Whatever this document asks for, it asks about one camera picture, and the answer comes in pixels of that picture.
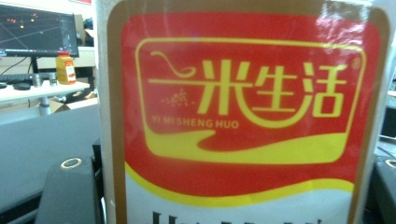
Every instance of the red label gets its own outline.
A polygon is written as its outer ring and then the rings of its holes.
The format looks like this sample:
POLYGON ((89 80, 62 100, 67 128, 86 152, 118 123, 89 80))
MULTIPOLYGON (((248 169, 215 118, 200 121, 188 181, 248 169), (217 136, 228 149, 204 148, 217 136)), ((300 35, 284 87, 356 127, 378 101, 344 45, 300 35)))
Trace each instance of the red label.
POLYGON ((134 16, 122 34, 125 160, 154 186, 203 197, 354 183, 379 46, 357 21, 134 16))

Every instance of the cable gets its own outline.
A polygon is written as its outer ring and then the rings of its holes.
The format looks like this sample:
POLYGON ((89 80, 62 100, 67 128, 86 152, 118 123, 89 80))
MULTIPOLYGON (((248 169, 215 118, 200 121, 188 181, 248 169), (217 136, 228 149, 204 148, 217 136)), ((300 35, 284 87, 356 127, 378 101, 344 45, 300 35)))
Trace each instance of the cable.
POLYGON ((376 148, 378 148, 379 150, 383 151, 385 154, 387 154, 387 155, 389 155, 389 156, 391 156, 393 158, 396 158, 392 153, 390 153, 389 151, 385 150, 384 148, 382 148, 382 147, 376 147, 376 148))
POLYGON ((21 62, 25 61, 26 59, 27 59, 27 57, 23 58, 22 60, 20 60, 19 62, 15 63, 15 64, 11 65, 11 66, 10 66, 8 69, 6 69, 2 74, 0 74, 0 76, 3 75, 3 74, 4 74, 6 71, 8 71, 9 69, 11 69, 11 68, 17 66, 18 64, 20 64, 21 62))

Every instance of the bottle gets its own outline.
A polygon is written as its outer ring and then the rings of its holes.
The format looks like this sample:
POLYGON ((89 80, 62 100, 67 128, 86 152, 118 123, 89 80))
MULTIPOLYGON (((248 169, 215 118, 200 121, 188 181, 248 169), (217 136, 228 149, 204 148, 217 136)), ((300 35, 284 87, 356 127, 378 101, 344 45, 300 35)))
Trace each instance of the bottle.
POLYGON ((73 58, 70 57, 69 52, 58 52, 58 57, 56 57, 56 74, 60 84, 70 85, 76 83, 73 58))

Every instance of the white label section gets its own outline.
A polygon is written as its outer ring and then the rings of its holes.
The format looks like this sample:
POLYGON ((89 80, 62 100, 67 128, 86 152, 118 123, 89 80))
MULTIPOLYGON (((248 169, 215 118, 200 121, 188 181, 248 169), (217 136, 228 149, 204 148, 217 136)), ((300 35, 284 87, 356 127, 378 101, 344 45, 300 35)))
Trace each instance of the white label section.
POLYGON ((314 190, 238 207, 197 207, 173 203, 125 176, 128 223, 142 224, 346 224, 352 194, 314 190))

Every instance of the white table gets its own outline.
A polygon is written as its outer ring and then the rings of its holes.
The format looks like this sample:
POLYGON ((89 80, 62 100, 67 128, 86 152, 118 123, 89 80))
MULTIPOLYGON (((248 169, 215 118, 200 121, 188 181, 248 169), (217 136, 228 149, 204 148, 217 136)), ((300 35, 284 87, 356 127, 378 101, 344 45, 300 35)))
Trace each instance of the white table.
POLYGON ((50 82, 47 80, 43 82, 41 87, 32 86, 29 91, 16 91, 11 85, 8 85, 5 89, 0 90, 0 104, 12 103, 18 100, 40 98, 41 114, 48 115, 50 114, 49 97, 75 91, 83 91, 89 87, 89 84, 82 82, 76 82, 72 85, 58 84, 57 86, 51 86, 50 82))

